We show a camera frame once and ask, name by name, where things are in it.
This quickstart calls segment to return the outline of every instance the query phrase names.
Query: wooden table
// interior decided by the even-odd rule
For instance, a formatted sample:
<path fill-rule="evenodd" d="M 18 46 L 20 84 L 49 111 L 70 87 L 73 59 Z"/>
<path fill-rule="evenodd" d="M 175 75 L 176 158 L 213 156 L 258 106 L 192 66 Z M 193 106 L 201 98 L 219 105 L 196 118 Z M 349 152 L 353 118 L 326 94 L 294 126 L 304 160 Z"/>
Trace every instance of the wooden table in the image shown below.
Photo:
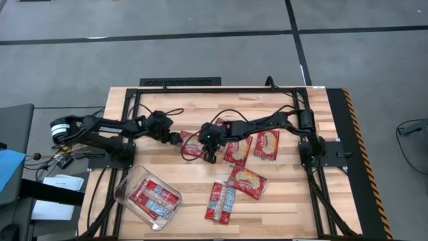
<path fill-rule="evenodd" d="M 338 136 L 326 89 L 311 87 L 307 91 L 311 109 L 315 113 L 318 134 L 327 141 L 336 139 Z M 120 120 L 125 92 L 126 88 L 110 89 L 104 118 Z M 195 132 L 225 108 L 234 108 L 251 120 L 267 116 L 284 104 L 293 105 L 293 99 L 282 93 L 142 94 L 140 103 L 152 110 L 184 108 L 183 114 L 171 116 L 174 120 L 172 131 Z M 138 114 L 148 116 L 143 107 L 140 107 Z M 221 117 L 239 119 L 234 112 L 225 112 Z M 297 124 L 295 117 L 292 117 L 292 122 Z M 144 165 L 178 190 L 183 196 L 183 204 L 172 222 L 160 232 L 152 231 L 142 220 L 124 209 L 119 239 L 317 237 L 308 180 L 300 165 L 299 137 L 285 130 L 279 131 L 280 143 L 275 163 L 253 156 L 255 139 L 253 140 L 246 167 L 257 170 L 258 174 L 266 177 L 268 185 L 259 201 L 237 191 L 231 220 L 227 226 L 204 219 L 213 182 L 216 177 L 227 173 L 227 162 L 223 161 L 223 156 L 218 155 L 214 165 L 202 159 L 186 162 L 174 151 L 175 147 L 172 145 L 163 145 L 147 137 L 135 140 L 137 154 L 134 164 Z M 332 205 L 355 232 L 361 233 L 348 177 L 336 167 L 324 168 L 324 171 Z M 79 220 L 80 233 L 86 230 L 88 207 L 100 172 L 92 171 L 89 177 Z M 104 206 L 109 178 L 110 170 L 107 170 L 96 192 L 90 214 L 91 223 Z M 328 233 L 322 204 L 320 209 L 324 232 Z M 115 214 L 116 205 L 110 213 L 107 234 L 112 233 Z"/>

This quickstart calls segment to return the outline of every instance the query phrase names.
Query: concrete floor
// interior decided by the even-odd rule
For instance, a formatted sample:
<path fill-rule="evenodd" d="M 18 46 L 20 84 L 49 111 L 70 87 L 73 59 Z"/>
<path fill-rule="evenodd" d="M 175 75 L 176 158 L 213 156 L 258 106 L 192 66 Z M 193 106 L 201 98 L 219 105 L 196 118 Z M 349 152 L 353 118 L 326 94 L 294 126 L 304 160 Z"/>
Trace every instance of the concrete floor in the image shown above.
<path fill-rule="evenodd" d="M 292 5 L 299 29 L 428 24 L 424 0 L 296 0 Z M 257 29 L 290 29 L 284 1 L 9 0 L 0 13 L 0 41 Z M 313 85 L 350 91 L 394 238 L 426 239 L 428 179 L 405 163 L 395 127 L 428 116 L 423 108 L 428 32 L 301 38 Z M 267 75 L 278 85 L 304 84 L 291 35 L 0 46 L 0 107 L 102 106 L 110 86 L 136 86 L 139 78 L 221 76 L 223 85 L 256 85 Z M 55 117 L 94 111 L 36 110 L 29 153 L 50 152 L 48 125 Z M 402 142 L 410 160 L 428 172 L 420 135 Z M 75 161 L 66 173 L 85 166 Z"/>

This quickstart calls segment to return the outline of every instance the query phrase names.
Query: black metal frame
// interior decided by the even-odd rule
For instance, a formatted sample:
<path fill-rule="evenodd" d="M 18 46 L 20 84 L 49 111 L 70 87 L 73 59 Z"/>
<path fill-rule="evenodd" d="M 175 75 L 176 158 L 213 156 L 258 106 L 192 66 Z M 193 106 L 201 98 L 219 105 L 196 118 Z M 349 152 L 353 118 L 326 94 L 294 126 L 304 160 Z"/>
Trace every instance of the black metal frame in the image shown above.
<path fill-rule="evenodd" d="M 303 98 L 303 101 L 305 103 L 304 108 L 309 108 L 309 100 L 308 100 L 308 93 L 306 91 L 306 88 L 278 88 L 274 86 L 273 83 L 266 82 L 266 85 L 270 85 L 268 87 L 261 87 L 261 88 L 156 88 L 156 89 L 128 89 L 126 91 L 126 98 L 124 103 L 124 108 L 122 111 L 122 120 L 127 118 L 128 112 L 129 112 L 129 106 L 130 106 L 130 97 L 134 97 L 134 104 L 132 109 L 132 117 L 136 118 L 138 114 L 138 105 L 140 104 L 140 96 L 141 94 L 178 94 L 178 93 L 290 93 L 293 96 L 294 100 L 294 106 L 296 108 L 299 108 L 299 102 L 298 102 L 298 95 L 300 95 Z M 327 190 L 327 184 L 324 176 L 323 167 L 319 167 L 318 170 L 320 173 L 320 184 L 321 184 L 321 191 L 328 200 L 330 201 L 330 198 L 328 196 L 328 190 Z M 121 180 L 126 177 L 128 174 L 128 169 L 124 169 L 122 172 Z M 116 183 L 116 175 L 117 175 L 117 169 L 112 170 L 112 174 L 110 176 L 110 182 L 108 186 L 108 195 L 106 197 L 106 200 L 109 200 L 112 197 L 113 189 Z M 311 196 L 311 202 L 312 207 L 314 211 L 314 218 L 317 228 L 317 234 L 318 237 L 321 237 L 324 235 L 324 230 L 322 227 L 322 220 L 320 215 L 320 208 L 318 205 L 318 199 L 316 197 L 316 194 L 310 190 L 310 196 Z M 113 235 L 118 236 L 119 230 L 120 230 L 120 221 L 122 219 L 122 211 L 123 207 L 122 205 L 118 204 L 118 209 L 116 210 L 116 217 L 114 219 L 114 230 Z M 334 221 L 330 214 L 327 214 L 328 217 L 328 223 L 330 226 L 330 234 L 335 235 L 336 232 L 336 226 L 334 225 Z M 104 220 L 104 223 L 102 225 L 101 229 L 101 236 L 106 235 L 106 229 L 108 225 L 108 216 Z"/>

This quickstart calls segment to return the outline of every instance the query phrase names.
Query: snack bar package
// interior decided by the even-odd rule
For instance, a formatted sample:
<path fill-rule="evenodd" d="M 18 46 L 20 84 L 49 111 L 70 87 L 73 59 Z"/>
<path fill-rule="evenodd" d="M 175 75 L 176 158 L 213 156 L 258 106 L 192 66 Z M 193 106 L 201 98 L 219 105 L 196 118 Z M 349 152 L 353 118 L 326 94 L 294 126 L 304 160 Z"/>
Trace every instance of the snack bar package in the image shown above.
<path fill-rule="evenodd" d="M 264 131 L 257 136 L 254 155 L 271 161 L 276 160 L 278 153 L 278 143 L 280 140 L 279 131 Z"/>
<path fill-rule="evenodd" d="M 227 180 L 227 185 L 241 190 L 255 199 L 260 199 L 267 181 L 266 178 L 240 165 L 235 165 Z"/>
<path fill-rule="evenodd" d="M 182 138 L 183 142 L 181 143 L 181 148 L 183 148 L 183 145 L 185 144 L 186 140 L 192 135 L 192 133 L 188 133 L 185 131 L 180 132 L 180 137 Z M 202 157 L 201 153 L 203 145 L 198 142 L 198 135 L 194 135 L 192 139 L 190 139 L 186 146 L 184 146 L 183 154 L 185 155 L 191 155 L 194 157 Z"/>
<path fill-rule="evenodd" d="M 157 220 L 158 217 L 168 219 L 179 202 L 179 197 L 148 179 L 140 184 L 129 199 L 153 220 Z"/>
<path fill-rule="evenodd" d="M 235 201 L 235 192 L 235 188 L 215 182 L 211 191 L 211 197 L 209 198 L 205 218 L 227 225 L 230 221 L 230 213 Z"/>
<path fill-rule="evenodd" d="M 245 167 L 252 141 L 253 137 L 248 137 L 236 143 L 229 143 L 224 160 Z"/>

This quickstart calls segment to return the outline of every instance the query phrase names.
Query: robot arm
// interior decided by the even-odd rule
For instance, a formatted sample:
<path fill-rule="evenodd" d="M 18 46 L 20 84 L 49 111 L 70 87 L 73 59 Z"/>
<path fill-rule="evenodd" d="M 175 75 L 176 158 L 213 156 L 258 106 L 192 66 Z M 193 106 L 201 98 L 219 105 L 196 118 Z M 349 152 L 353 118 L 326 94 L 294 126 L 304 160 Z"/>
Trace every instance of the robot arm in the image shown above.
<path fill-rule="evenodd" d="M 292 114 L 298 115 L 298 128 L 288 120 Z M 286 129 L 294 135 L 308 138 L 311 155 L 325 154 L 324 139 L 316 133 L 314 113 L 310 109 L 276 112 L 271 116 L 248 122 L 243 120 L 225 121 L 221 126 L 205 123 L 201 127 L 198 141 L 204 145 L 203 149 L 207 152 L 204 160 L 215 163 L 215 152 L 220 147 L 224 147 L 226 143 L 238 142 L 248 138 L 251 134 L 277 128 Z"/>
<path fill-rule="evenodd" d="M 51 135 L 57 145 L 81 143 L 115 153 L 124 148 L 120 137 L 101 137 L 97 132 L 116 133 L 121 137 L 135 139 L 148 136 L 172 145 L 183 142 L 180 134 L 170 132 L 173 121 L 162 111 L 154 111 L 148 118 L 134 120 L 109 120 L 94 116 L 65 116 L 51 122 Z"/>

